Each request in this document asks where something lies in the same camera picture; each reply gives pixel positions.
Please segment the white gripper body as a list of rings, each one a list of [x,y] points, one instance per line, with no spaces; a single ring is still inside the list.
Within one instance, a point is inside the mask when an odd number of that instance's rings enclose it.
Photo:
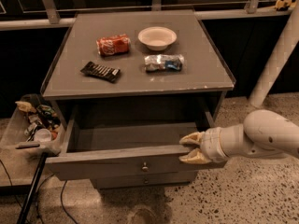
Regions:
[[[203,134],[200,145],[203,154],[211,161],[220,163],[228,160],[228,156],[221,148],[221,128],[210,128]]]

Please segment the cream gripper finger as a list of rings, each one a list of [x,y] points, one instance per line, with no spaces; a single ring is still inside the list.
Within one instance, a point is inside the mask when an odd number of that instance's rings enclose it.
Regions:
[[[179,140],[179,143],[181,145],[197,145],[200,147],[203,142],[204,134],[204,132],[194,132],[187,134]]]
[[[210,159],[207,158],[200,148],[195,148],[189,154],[180,156],[179,160],[187,164],[207,164]]]

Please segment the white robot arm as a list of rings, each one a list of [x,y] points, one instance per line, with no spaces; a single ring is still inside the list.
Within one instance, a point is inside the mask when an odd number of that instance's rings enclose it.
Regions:
[[[291,155],[299,158],[299,126],[275,112],[261,108],[299,40],[298,2],[287,0],[275,4],[275,7],[290,7],[292,13],[249,97],[250,104],[257,109],[240,124],[209,128],[181,138],[179,142],[182,145],[195,145],[196,148],[181,156],[180,161],[207,164],[228,161],[234,156],[280,159],[284,155]]]

